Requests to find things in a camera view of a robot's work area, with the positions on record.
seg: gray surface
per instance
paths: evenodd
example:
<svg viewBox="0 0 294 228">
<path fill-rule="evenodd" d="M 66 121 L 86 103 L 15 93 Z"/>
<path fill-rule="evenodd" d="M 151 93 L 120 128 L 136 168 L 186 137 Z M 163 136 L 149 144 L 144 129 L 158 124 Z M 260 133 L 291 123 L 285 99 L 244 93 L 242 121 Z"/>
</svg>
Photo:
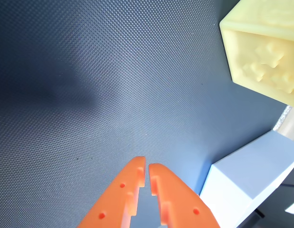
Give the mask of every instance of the gray surface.
<svg viewBox="0 0 294 228">
<path fill-rule="evenodd" d="M 272 224 L 282 228 L 294 228 L 294 215 L 285 212 L 294 203 L 294 169 L 258 209 L 265 215 L 256 228 L 271 228 Z"/>
<path fill-rule="evenodd" d="M 0 0 L 0 227 L 75 227 L 134 156 L 196 192 L 285 105 L 233 84 L 237 1 Z M 157 228 L 147 178 L 132 228 Z"/>
</svg>

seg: dark gray mat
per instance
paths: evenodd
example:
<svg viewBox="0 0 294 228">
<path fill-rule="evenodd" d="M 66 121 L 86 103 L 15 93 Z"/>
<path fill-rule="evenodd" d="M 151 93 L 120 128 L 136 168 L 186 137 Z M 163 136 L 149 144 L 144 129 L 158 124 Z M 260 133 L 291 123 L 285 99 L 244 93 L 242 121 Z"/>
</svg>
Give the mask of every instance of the dark gray mat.
<svg viewBox="0 0 294 228">
<path fill-rule="evenodd" d="M 197 193 L 285 105 L 231 81 L 236 0 L 0 0 L 0 227 L 75 227 L 134 156 Z M 132 228 L 157 228 L 147 178 Z"/>
</svg>

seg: yellow cube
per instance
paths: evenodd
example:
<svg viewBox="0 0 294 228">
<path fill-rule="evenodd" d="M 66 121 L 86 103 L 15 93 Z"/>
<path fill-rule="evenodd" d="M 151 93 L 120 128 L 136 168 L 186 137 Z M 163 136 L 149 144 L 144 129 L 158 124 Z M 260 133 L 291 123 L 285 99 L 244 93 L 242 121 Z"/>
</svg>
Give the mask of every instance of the yellow cube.
<svg viewBox="0 0 294 228">
<path fill-rule="evenodd" d="M 294 107 L 294 0 L 240 0 L 220 29 L 233 82 Z"/>
</svg>

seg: white box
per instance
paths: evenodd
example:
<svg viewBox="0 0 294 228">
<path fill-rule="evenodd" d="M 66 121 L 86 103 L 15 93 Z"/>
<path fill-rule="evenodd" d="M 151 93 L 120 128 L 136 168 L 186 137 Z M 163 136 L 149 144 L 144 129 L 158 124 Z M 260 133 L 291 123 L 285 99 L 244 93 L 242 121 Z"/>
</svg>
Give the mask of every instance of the white box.
<svg viewBox="0 0 294 228">
<path fill-rule="evenodd" d="M 294 142 L 270 131 L 212 164 L 201 199 L 221 228 L 236 228 L 294 168 Z"/>
</svg>

